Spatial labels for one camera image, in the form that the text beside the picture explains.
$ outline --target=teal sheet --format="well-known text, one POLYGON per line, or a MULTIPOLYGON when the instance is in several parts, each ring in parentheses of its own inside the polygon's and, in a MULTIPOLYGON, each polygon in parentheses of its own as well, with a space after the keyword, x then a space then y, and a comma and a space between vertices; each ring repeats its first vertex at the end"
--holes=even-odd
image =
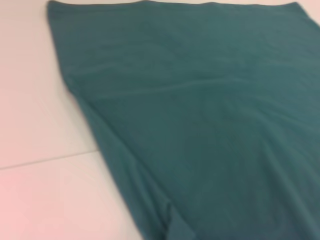
POLYGON ((145 240, 320 240, 320 28, 298 3, 47 14, 145 240))

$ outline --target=green fabric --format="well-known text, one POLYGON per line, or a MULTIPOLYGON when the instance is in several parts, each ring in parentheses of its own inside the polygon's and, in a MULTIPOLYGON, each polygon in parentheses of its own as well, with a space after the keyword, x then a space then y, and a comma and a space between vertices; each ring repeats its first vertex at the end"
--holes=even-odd
POLYGON ((320 240, 320 28, 297 3, 50 1, 48 20, 145 240, 320 240))

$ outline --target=white surface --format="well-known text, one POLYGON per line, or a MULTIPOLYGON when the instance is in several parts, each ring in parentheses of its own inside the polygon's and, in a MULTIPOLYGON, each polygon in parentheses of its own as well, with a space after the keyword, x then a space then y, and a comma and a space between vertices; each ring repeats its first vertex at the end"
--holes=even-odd
MULTIPOLYGON (((291 1, 217 2, 279 5, 291 1)), ((0 239, 140 239, 101 157, 88 153, 96 145, 62 83, 46 3, 0 0, 0 239)), ((299 3, 320 23, 320 1, 299 3)))

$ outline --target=green towel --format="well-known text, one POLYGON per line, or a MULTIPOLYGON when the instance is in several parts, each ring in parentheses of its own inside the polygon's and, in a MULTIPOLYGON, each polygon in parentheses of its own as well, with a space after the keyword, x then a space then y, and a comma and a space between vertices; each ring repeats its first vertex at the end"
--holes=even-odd
POLYGON ((48 20, 145 240, 320 240, 320 28, 298 3, 50 1, 48 20))

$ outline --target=teal cloth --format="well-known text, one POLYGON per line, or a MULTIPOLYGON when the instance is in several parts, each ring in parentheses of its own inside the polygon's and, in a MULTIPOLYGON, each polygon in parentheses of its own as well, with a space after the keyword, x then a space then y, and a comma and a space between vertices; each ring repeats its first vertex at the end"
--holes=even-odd
POLYGON ((320 28, 298 3, 47 14, 145 240, 320 240, 320 28))

